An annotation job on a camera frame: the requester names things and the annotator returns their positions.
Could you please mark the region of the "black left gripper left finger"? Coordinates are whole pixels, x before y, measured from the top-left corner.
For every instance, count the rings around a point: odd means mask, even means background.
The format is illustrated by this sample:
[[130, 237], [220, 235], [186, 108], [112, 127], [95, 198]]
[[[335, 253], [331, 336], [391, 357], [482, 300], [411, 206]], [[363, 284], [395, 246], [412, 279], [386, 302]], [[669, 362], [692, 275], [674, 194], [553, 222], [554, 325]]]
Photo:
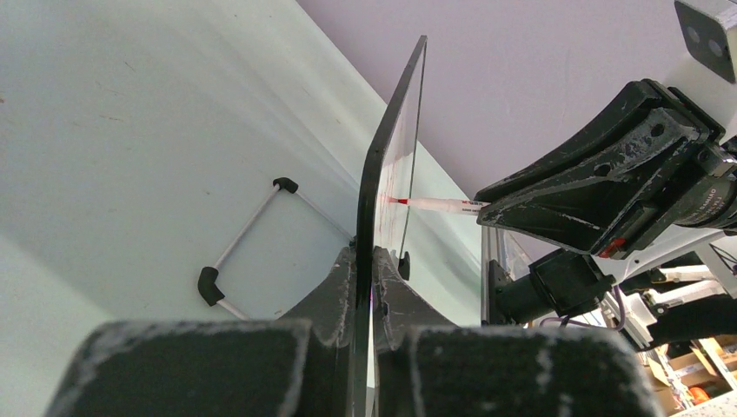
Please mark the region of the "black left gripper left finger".
[[48, 416], [349, 416], [355, 251], [270, 321], [113, 321], [79, 346]]

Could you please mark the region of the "white whiteboard black frame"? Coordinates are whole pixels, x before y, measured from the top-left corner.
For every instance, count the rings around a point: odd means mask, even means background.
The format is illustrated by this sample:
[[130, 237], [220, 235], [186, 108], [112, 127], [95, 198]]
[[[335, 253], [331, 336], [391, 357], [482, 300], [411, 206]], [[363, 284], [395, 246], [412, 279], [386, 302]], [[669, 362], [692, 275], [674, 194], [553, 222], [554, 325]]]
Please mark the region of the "white whiteboard black frame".
[[405, 66], [363, 165], [356, 234], [326, 279], [274, 321], [246, 321], [226, 349], [245, 382], [228, 416], [376, 416], [392, 332], [389, 287], [412, 296], [405, 250], [427, 39]]

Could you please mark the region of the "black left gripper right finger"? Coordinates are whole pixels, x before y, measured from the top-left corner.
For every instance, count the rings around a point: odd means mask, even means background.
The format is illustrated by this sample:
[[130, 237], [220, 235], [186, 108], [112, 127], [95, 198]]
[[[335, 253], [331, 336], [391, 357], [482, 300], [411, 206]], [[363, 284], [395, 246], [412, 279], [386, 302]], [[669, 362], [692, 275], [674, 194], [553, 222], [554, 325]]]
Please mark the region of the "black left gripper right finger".
[[633, 349], [611, 330], [457, 327], [372, 261], [377, 416], [659, 416]]

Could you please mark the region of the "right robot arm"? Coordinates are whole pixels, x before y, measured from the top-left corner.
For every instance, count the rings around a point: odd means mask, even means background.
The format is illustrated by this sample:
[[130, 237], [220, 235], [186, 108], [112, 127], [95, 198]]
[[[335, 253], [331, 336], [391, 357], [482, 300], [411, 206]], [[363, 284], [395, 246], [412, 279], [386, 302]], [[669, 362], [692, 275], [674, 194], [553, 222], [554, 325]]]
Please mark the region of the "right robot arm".
[[621, 277], [600, 261], [643, 254], [672, 227], [736, 230], [736, 141], [675, 87], [627, 83], [591, 122], [486, 188], [480, 225], [555, 245], [521, 279], [489, 277], [485, 325], [596, 308]]

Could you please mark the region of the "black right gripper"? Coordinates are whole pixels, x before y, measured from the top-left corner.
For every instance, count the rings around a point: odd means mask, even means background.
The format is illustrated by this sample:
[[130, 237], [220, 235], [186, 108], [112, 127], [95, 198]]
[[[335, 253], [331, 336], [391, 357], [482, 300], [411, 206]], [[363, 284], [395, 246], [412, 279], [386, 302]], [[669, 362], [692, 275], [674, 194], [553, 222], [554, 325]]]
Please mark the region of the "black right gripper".
[[489, 203], [483, 226], [625, 258], [672, 225], [736, 228], [736, 142], [679, 89], [633, 81], [562, 145], [475, 199]]

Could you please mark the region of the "red whiteboard marker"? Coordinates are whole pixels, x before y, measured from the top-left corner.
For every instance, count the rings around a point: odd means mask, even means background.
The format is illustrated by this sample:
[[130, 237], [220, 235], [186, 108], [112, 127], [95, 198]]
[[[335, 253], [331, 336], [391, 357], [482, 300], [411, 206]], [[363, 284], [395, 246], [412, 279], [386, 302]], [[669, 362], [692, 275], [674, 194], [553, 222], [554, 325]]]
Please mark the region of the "red whiteboard marker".
[[478, 216], [481, 210], [489, 205], [488, 202], [436, 198], [400, 199], [389, 197], [388, 202], [419, 210], [472, 216]]

